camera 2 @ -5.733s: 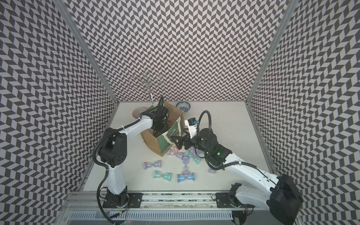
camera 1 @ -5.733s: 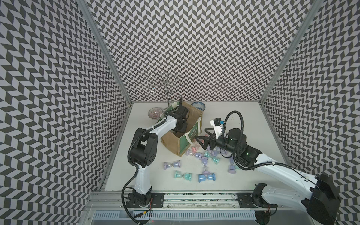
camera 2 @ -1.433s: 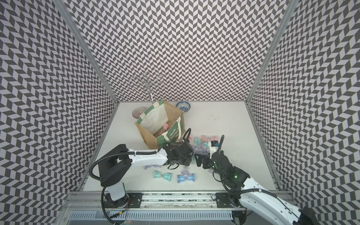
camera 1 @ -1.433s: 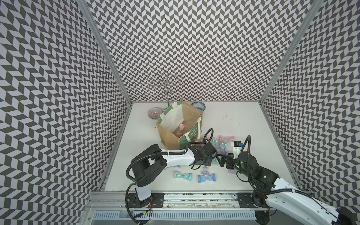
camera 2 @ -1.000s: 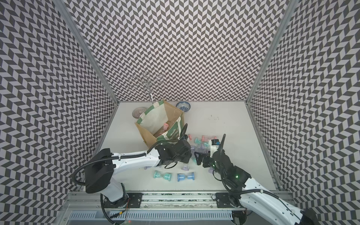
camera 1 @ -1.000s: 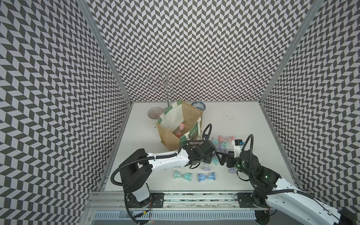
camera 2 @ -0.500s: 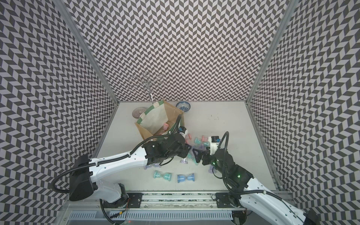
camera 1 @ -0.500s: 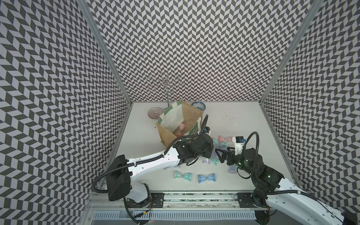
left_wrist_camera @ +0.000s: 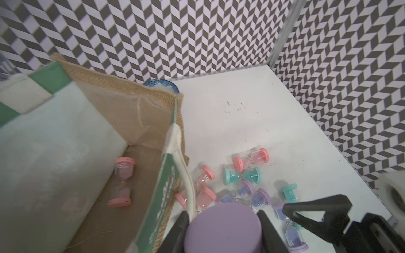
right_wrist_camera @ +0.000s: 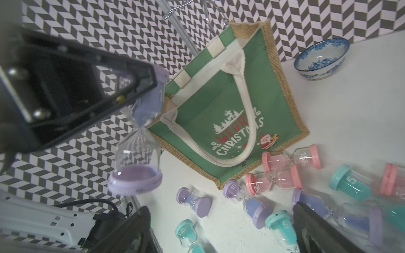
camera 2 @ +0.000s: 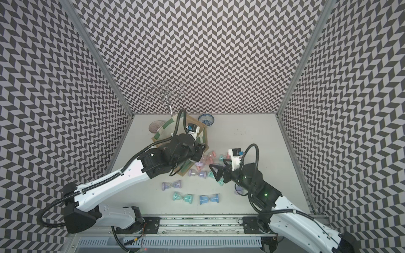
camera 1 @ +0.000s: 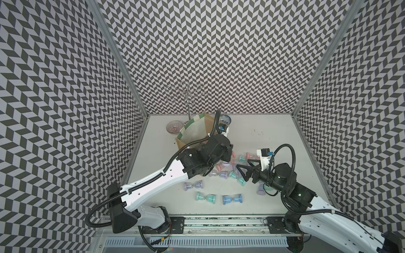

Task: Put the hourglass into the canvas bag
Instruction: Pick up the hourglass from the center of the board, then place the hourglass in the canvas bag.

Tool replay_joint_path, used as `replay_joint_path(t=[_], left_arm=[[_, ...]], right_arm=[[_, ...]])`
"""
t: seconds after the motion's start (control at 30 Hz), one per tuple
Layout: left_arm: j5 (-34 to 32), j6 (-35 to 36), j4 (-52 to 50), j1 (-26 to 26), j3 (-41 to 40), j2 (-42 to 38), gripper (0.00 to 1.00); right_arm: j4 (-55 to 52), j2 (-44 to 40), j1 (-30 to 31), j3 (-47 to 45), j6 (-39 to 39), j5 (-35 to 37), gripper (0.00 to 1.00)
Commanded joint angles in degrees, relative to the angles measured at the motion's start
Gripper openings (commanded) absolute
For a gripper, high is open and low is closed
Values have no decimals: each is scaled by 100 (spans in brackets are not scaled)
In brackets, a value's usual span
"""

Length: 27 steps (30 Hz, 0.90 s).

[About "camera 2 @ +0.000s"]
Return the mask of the brown green canvas bag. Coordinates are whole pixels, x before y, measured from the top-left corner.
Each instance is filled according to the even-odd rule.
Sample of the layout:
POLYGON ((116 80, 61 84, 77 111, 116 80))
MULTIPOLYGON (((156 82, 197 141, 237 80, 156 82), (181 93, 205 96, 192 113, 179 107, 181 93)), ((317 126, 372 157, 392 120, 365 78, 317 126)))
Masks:
POLYGON ((152 138, 163 150, 170 176, 183 176, 194 163, 199 163, 208 149, 205 127, 181 110, 158 129, 152 138))

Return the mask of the teal hourglass front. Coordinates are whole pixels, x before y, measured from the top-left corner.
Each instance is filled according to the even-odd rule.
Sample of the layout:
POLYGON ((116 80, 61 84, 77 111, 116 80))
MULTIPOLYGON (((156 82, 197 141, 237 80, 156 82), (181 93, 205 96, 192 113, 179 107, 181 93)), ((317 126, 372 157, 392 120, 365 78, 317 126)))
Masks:
POLYGON ((194 196, 190 194, 182 195, 179 192, 174 192, 173 194, 173 201, 183 200, 186 203, 192 204, 194 196))

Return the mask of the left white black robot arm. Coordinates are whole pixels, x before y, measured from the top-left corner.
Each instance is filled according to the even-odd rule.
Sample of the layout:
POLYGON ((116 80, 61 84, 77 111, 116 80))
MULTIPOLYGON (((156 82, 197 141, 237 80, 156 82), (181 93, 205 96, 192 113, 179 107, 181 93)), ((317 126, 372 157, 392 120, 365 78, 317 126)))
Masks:
POLYGON ((135 154, 124 165, 100 179, 75 186, 64 186, 64 196, 40 210, 36 221, 47 228, 65 227, 70 234, 83 232, 93 226, 113 226, 128 229, 142 225, 138 207, 110 207, 104 201, 137 183, 162 174, 173 173, 180 164, 198 162, 207 145, 198 143, 193 135, 180 134, 153 144, 135 154), (43 217, 53 207, 63 203, 63 222, 49 223, 43 217))

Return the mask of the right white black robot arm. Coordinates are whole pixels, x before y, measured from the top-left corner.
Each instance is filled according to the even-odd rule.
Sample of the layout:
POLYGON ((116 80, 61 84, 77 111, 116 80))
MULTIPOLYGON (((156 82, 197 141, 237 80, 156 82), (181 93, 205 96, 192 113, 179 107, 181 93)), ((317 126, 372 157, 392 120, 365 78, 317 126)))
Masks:
POLYGON ((257 212, 257 225, 264 233, 275 233, 294 242, 308 253, 358 253, 360 243, 354 235, 340 233, 317 221, 289 201, 263 179, 256 163, 238 169, 230 164, 211 164, 217 181, 230 181, 247 191, 248 200, 257 212))

